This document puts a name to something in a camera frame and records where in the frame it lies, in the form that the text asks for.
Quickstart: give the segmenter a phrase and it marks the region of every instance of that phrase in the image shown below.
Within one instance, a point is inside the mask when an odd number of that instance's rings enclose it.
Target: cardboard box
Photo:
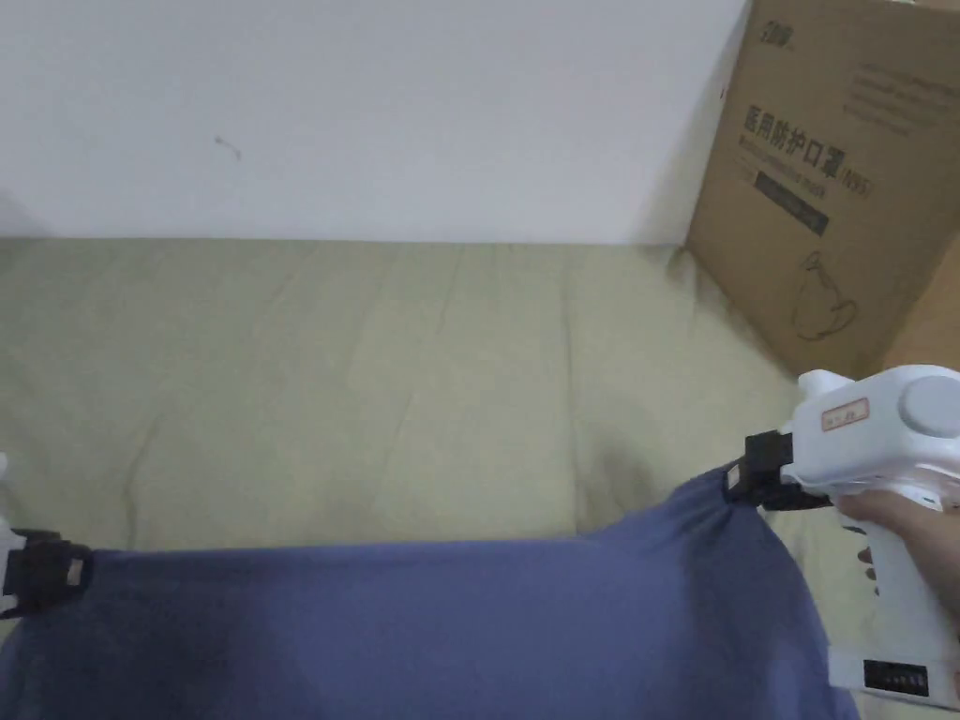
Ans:
[[[772,350],[960,369],[958,230],[960,12],[756,0],[687,242]]]

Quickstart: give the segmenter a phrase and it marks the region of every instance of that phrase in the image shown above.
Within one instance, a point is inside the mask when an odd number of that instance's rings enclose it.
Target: white handheld device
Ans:
[[[937,512],[960,505],[960,373],[910,365],[854,382],[814,371],[800,386],[804,400],[790,427],[793,462],[781,467],[782,483],[831,498],[887,490]],[[867,536],[881,641],[831,647],[831,684],[960,710],[956,629],[903,540],[870,522],[841,521]]]

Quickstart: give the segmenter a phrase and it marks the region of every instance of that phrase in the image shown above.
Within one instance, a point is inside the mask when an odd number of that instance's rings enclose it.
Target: blue fabric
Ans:
[[[99,552],[0,717],[854,718],[804,579],[716,470],[567,540]]]

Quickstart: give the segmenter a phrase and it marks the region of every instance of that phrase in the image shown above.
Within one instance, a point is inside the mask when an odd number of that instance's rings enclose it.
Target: hand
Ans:
[[[960,618],[960,515],[938,513],[884,491],[839,497],[836,506],[847,517],[875,522],[903,538],[940,602],[954,618]],[[859,557],[872,561],[869,551]],[[867,574],[876,578],[872,570]]]

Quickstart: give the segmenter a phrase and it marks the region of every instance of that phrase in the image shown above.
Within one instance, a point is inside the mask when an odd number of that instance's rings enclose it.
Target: wall stain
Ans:
[[[214,141],[217,145],[222,145],[223,147],[225,147],[225,148],[227,148],[228,150],[230,150],[231,152],[233,152],[233,156],[237,158],[237,162],[240,162],[240,161],[243,160],[243,153],[240,151],[240,148],[238,148],[238,147],[237,147],[236,145],[234,145],[233,143],[229,142],[228,140],[225,140],[225,139],[224,139],[223,137],[221,137],[220,135],[217,135],[216,137],[214,137],[214,138],[213,138],[213,141]]]

